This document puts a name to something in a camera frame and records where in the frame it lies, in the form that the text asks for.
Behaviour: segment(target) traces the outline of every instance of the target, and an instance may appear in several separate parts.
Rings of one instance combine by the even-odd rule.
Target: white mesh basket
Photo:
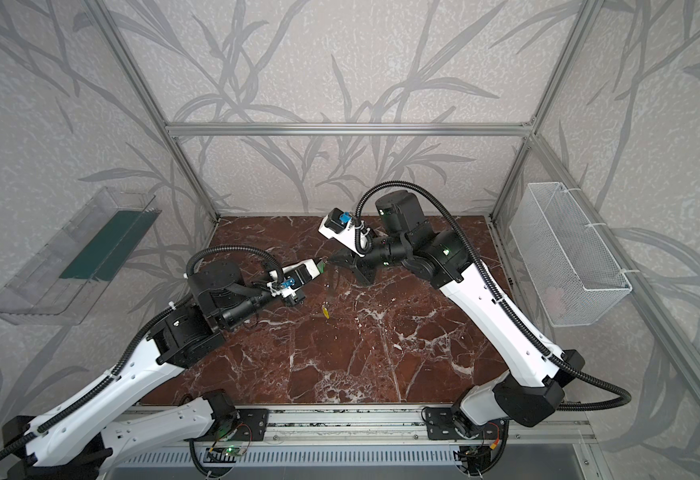
[[[563,184],[528,184],[509,229],[554,326],[592,325],[632,291]]]

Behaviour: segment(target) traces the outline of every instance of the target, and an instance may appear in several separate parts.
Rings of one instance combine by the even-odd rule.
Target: wallpaper
[[[602,12],[542,132],[700,351],[700,2]]]
[[[519,144],[514,137],[182,139],[217,210],[232,215],[351,210],[369,187],[401,179],[428,189],[453,213],[487,214]],[[435,212],[427,202],[423,209]]]
[[[0,0],[0,287],[100,187],[154,193],[162,213],[79,326],[0,320],[0,426],[112,366],[212,227],[99,33],[76,28],[82,11]]]
[[[531,118],[580,0],[106,3],[169,121],[502,122]]]
[[[584,356],[584,371],[632,393],[613,410],[588,412],[613,478],[620,480],[700,479],[700,408],[634,308],[630,296],[591,326],[553,329],[509,232],[525,186],[552,181],[532,151],[510,196],[497,215],[497,229],[509,257],[516,288],[528,303],[526,314],[564,349]],[[608,393],[573,382],[569,401],[594,402]]]

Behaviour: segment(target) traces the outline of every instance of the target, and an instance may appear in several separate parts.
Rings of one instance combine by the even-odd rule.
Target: red marble tabletop
[[[223,218],[211,245],[258,246],[284,265],[329,256],[339,243],[319,235],[319,221],[316,216]],[[430,221],[435,231],[447,228],[440,217]],[[462,216],[459,222],[508,291],[486,219]],[[256,257],[229,257],[239,262],[246,279],[262,272]],[[449,403],[507,369],[464,312],[402,267],[379,270],[372,287],[359,286],[344,269],[333,282],[331,277],[327,270],[307,284],[301,306],[273,303],[259,319],[226,333],[224,346],[142,403],[178,405],[188,394],[194,398],[213,389],[225,389],[239,404]],[[327,296],[328,320],[321,312]]]

